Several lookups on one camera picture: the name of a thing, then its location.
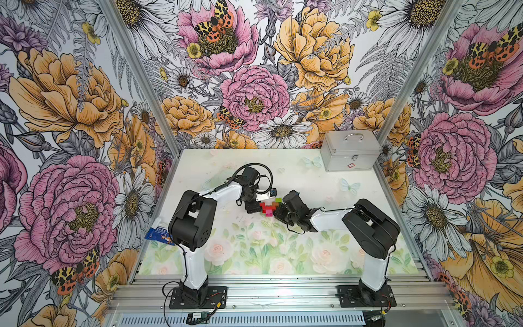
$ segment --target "floral tablecloth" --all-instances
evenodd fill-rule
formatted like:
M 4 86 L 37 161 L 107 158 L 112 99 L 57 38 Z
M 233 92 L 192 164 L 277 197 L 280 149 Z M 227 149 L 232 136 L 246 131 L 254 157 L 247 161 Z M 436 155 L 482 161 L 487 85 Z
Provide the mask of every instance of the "floral tablecloth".
M 319 150 L 309 149 L 185 150 L 160 217 L 165 222 L 170 220 L 185 190 L 200 191 L 216 182 L 220 184 L 223 176 L 232 175 L 246 162 L 261 162 L 271 168 L 273 187 L 278 189 L 279 197 L 295 189 L 309 207 L 323 206 L 327 210 L 350 207 L 358 199 L 368 198 L 392 217 L 392 210 L 373 171 L 326 173 L 323 167 L 308 163 L 319 155 Z M 363 255 L 363 250 L 348 231 L 298 235 L 273 217 L 262 213 L 248 215 L 235 203 L 220 202 L 204 250 L 209 275 L 359 275 Z M 180 274 L 182 259 L 177 246 L 152 241 L 139 274 Z M 389 274 L 416 271 L 400 235 L 389 264 Z

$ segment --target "white daisy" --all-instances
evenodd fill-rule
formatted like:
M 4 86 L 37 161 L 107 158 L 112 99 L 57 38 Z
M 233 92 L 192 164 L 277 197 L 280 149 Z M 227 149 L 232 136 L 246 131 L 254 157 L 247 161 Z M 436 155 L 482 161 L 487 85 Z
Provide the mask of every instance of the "white daisy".
M 262 130 L 256 132 L 251 137 L 259 148 L 263 149 L 294 149 L 300 148 L 307 142 L 309 134 L 303 132 L 312 129 L 310 121 L 298 122 L 298 115 L 290 115 L 285 119 L 275 117 L 268 120 L 266 124 L 261 124 Z
M 392 143 L 388 139 L 380 146 L 380 155 L 378 156 L 378 162 L 384 163 L 392 158 Z
M 186 67 L 175 68 L 170 72 L 167 83 L 178 92 L 190 92 L 192 88 L 191 70 Z
M 350 111 L 363 109 L 363 107 L 368 106 L 369 103 L 370 99 L 364 92 L 352 92 L 347 99 L 347 104 L 349 105 Z
M 211 9 L 211 0 L 178 0 L 178 9 L 184 11 L 192 7 L 197 13 L 203 7 L 205 10 Z
M 446 0 L 385 0 L 378 25 L 385 28 L 378 44 L 388 43 L 387 52 L 406 52 L 407 58 L 418 54 L 428 38 Z
M 414 90 L 412 91 L 412 98 L 413 99 L 421 99 L 423 96 L 423 93 L 425 93 L 430 84 L 432 83 L 432 78 L 429 74 L 423 73 L 423 77 L 421 80 L 419 80 L 418 84 L 414 87 Z
M 196 135 L 193 141 L 201 149 L 214 149 L 216 145 L 216 137 L 209 132 Z
M 465 225 L 468 220 L 465 216 L 457 215 L 447 209 L 449 199 L 446 194 L 439 194 L 438 190 L 425 185 L 425 191 L 412 186 L 405 198 L 407 205 L 406 215 L 412 231 L 419 234 L 424 251 L 436 252 L 440 261 L 449 256 L 455 259 L 449 251 L 447 239 L 456 253 L 462 257 L 467 256 L 472 248 L 466 239 L 456 231 L 456 225 Z
M 49 0 L 4 0 L 4 2 L 7 9 L 25 21 L 48 22 L 53 16 L 53 8 Z
M 523 21 L 523 1 L 521 0 L 480 0 L 476 4 L 479 11 L 476 22 L 487 22 L 487 29 L 497 26 L 498 31 L 512 28 Z
M 474 8 L 474 5 L 467 4 L 461 6 L 458 11 L 458 15 L 454 18 L 452 23 L 450 23 L 449 31 L 447 37 L 451 41 L 458 41 L 461 34 L 470 26 L 470 21 L 472 18 L 476 17 L 477 11 Z
M 143 121 L 146 125 L 148 125 L 151 121 L 151 118 L 153 118 L 151 114 L 151 108 L 145 102 L 140 102 L 136 106 L 135 112 L 138 115 L 138 117 L 140 117 L 140 120 Z
M 129 173 L 123 175 L 123 193 L 116 196 L 113 211 L 115 221 L 112 227 L 118 227 L 117 244 L 121 249 L 137 249 L 149 221 L 153 201 L 153 185 L 145 180 L 145 170 L 138 166 L 134 180 Z
M 138 53 L 146 59 L 167 55 L 165 45 L 173 43 L 167 34 L 177 31 L 173 22 L 175 3 L 168 0 L 115 0 L 115 3 Z M 116 42 L 100 5 L 96 0 L 79 0 L 79 6 L 86 13 L 87 22 L 94 26 L 95 34 L 107 37 L 114 53 Z

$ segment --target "flower bud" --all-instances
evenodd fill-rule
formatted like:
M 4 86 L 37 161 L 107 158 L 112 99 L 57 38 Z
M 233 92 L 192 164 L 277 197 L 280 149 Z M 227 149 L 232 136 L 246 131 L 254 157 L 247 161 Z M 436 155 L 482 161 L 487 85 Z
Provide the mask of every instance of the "flower bud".
M 521 126 L 523 126 L 523 105 L 520 104 L 505 117 L 505 133 L 510 134 Z
M 276 34 L 276 18 L 273 21 L 269 21 L 267 27 L 265 28 L 265 33 L 270 37 L 274 37 Z
M 32 152 L 49 151 L 51 149 L 51 144 L 40 133 L 27 132 L 14 135 L 14 137 Z
M 0 102 L 0 122 L 14 124 L 18 120 L 16 113 L 7 104 Z
M 87 134 L 84 134 L 80 139 L 80 146 L 85 151 L 89 152 L 95 147 L 95 140 Z
M 276 54 L 276 49 L 273 46 L 271 46 L 270 44 L 266 43 L 263 54 L 264 54 L 265 58 L 270 59 L 271 61 L 274 61 L 274 55 Z
M 505 183 L 515 184 L 521 179 L 521 170 L 515 165 L 506 165 L 499 172 L 500 177 Z

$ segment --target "black cable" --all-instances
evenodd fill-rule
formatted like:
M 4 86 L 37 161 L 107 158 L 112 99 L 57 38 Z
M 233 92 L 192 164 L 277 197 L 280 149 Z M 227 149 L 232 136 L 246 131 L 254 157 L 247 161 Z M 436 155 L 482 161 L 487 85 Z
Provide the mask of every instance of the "black cable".
M 254 185 L 258 185 L 258 183 L 260 182 L 260 180 L 261 180 L 262 177 L 266 177 L 266 178 L 269 180 L 269 182 L 270 182 L 269 176 L 267 176 L 267 175 L 261 175 L 261 176 L 258 176 L 258 178 L 256 179 L 256 181 L 254 182 Z
M 288 230 L 289 232 L 293 232 L 293 233 L 296 233 L 296 234 L 298 234 L 298 235 L 304 235 L 304 234 L 305 234 L 305 231 L 303 231 L 303 233 L 298 233 L 297 231 L 293 231 L 292 229 L 289 228 L 289 225 L 287 225 L 287 230 Z
M 176 245 L 178 245 L 178 247 L 181 249 L 181 253 L 184 256 L 185 279 L 184 279 L 184 281 L 181 281 L 181 278 L 180 278 L 180 284 L 183 284 L 183 283 L 185 283 L 185 281 L 187 280 L 187 277 L 189 276 L 189 274 L 187 273 L 187 257 L 185 256 L 185 254 L 187 254 L 187 252 L 184 250 L 184 248 L 180 244 L 176 244 Z
M 162 293 L 163 293 L 163 288 L 165 287 L 165 285 L 167 285 L 167 284 L 169 284 L 169 283 L 172 283 L 172 282 L 173 282 L 173 281 L 170 281 L 170 282 L 164 284 L 164 286 L 162 287 Z M 165 305 L 167 304 L 167 298 L 168 298 L 169 296 L 173 295 L 172 292 L 174 292 L 174 289 L 175 289 L 175 288 L 173 287 L 173 288 L 170 290 L 170 291 L 171 291 L 171 294 L 170 294 L 170 295 L 169 295 L 169 293 L 167 293 L 167 295 L 165 295 L 165 293 L 164 293 L 164 295 L 165 295 L 165 300 L 164 300 L 164 306 L 163 306 L 164 310 L 163 310 L 163 311 L 164 311 L 164 319 L 165 319 L 165 323 L 167 324 L 168 327 L 170 327 L 170 325 L 169 325 L 169 322 L 168 322 L 168 320 L 167 320 L 167 316 L 165 315 Z
M 269 192 L 270 189 L 272 188 L 272 181 L 273 181 L 272 171 L 270 171 L 269 167 L 267 167 L 266 165 L 260 164 L 260 163 L 257 163 L 257 162 L 245 164 L 245 165 L 241 166 L 240 168 L 236 169 L 236 171 L 234 172 L 232 177 L 229 179 L 229 181 L 227 181 L 227 183 L 225 183 L 225 185 L 229 186 L 229 184 L 232 183 L 233 179 L 237 176 L 237 174 L 238 174 L 238 172 L 240 172 L 240 170 L 242 170 L 244 168 L 247 168 L 247 167 L 250 167 L 250 166 L 260 166 L 260 167 L 263 167 L 263 168 L 265 168 L 268 171 L 269 176 L 270 176 L 269 187 L 265 191 L 254 190 L 254 192 L 258 193 L 258 194 L 265 194 L 265 193 Z

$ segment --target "fern leaf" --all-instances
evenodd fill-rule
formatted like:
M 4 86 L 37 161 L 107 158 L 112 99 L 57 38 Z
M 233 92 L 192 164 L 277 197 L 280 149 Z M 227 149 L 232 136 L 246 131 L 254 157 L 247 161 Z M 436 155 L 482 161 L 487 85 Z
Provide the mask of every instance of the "fern leaf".
M 51 10 L 52 18 L 37 26 L 41 29 L 41 33 L 46 37 L 48 45 L 56 51 L 55 44 L 58 50 L 62 49 L 62 44 L 69 40 L 69 31 L 72 28 L 71 15 L 65 5 L 65 0 L 48 0 Z
M 115 73 L 115 75 L 116 75 L 116 69 L 117 69 L 116 65 L 118 64 L 118 58 L 120 58 L 120 52 L 117 49 L 116 52 L 111 56 L 112 71 Z
M 385 48 L 380 49 L 380 50 L 376 51 L 375 53 L 373 53 L 372 55 L 370 55 L 367 59 L 360 62 L 358 67 L 356 67 L 356 70 L 358 70 L 362 66 L 365 66 L 366 64 L 370 64 L 371 62 L 380 61 L 382 59 L 385 59 L 388 56 L 389 56 L 389 54 L 385 52 Z
M 367 92 L 372 94 L 371 101 L 386 100 L 397 96 L 413 65 L 413 60 L 409 60 L 404 54 L 401 54 L 399 57 L 384 59 L 369 70 L 369 72 L 377 72 L 367 87 Z
M 375 72 L 379 71 L 379 70 L 382 70 L 382 68 L 384 66 L 387 65 L 387 63 L 392 60 L 394 58 L 395 54 L 394 53 L 389 53 L 385 58 L 383 58 L 383 60 L 381 60 L 379 63 L 375 64 L 373 67 L 371 67 L 371 69 L 369 69 L 368 72 L 366 72 L 365 74 L 363 74 L 363 76 L 361 77 L 360 79 L 360 83 L 366 79 L 368 76 L 374 74 Z
M 125 59 L 122 57 L 118 58 L 118 83 L 120 84 L 120 88 L 122 88 L 123 69 L 125 67 L 126 67 Z
M 132 83 L 132 80 L 134 79 L 134 75 L 131 71 L 131 67 L 129 67 L 128 62 L 126 62 L 126 72 L 127 72 L 127 88 L 129 89 L 129 94 L 132 95 L 131 83 Z
M 373 46 L 371 46 L 371 48 L 363 55 L 362 59 L 365 59 L 366 57 L 368 57 L 371 53 L 375 52 L 375 51 L 378 51 L 378 50 L 381 50 L 381 49 L 384 49 L 387 47 L 388 44 L 382 44 L 382 45 L 378 45 L 377 43 L 374 44 Z

